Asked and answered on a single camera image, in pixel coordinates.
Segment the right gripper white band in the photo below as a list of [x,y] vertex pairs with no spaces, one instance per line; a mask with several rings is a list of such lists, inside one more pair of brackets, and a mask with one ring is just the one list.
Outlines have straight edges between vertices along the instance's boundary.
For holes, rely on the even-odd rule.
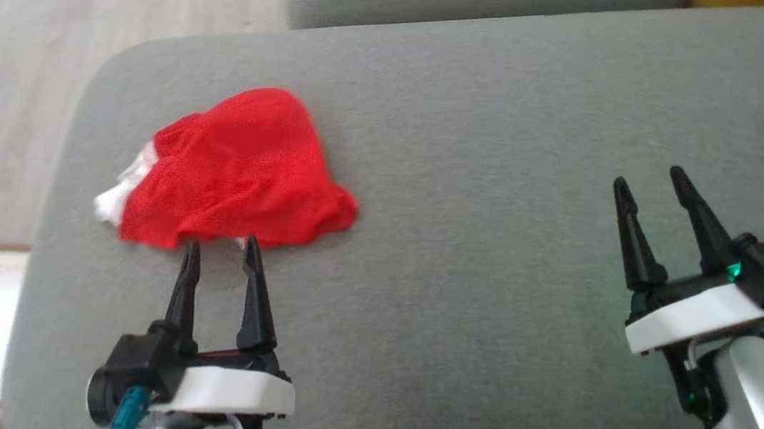
[[764,307],[730,280],[727,270],[737,264],[737,259],[732,251],[733,240],[717,215],[683,167],[671,167],[669,173],[680,206],[690,217],[700,270],[705,275],[665,284],[667,270],[655,259],[641,229],[638,206],[627,181],[615,179],[612,188],[625,283],[629,290],[640,290],[632,294],[625,323],[632,354],[644,355],[678,342],[764,321]]

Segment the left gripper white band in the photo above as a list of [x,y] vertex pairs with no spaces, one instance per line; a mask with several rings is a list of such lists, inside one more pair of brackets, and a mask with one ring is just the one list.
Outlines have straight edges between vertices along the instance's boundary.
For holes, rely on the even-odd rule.
[[[177,334],[181,358],[197,356],[193,339],[196,287],[201,278],[198,242],[184,246],[181,267],[166,312],[166,321]],[[296,390],[282,370],[273,349],[277,334],[255,236],[244,247],[247,274],[242,325],[237,333],[238,349],[206,357],[175,360],[182,369],[181,380],[168,400],[153,404],[154,414],[239,415],[283,417],[295,413]]]

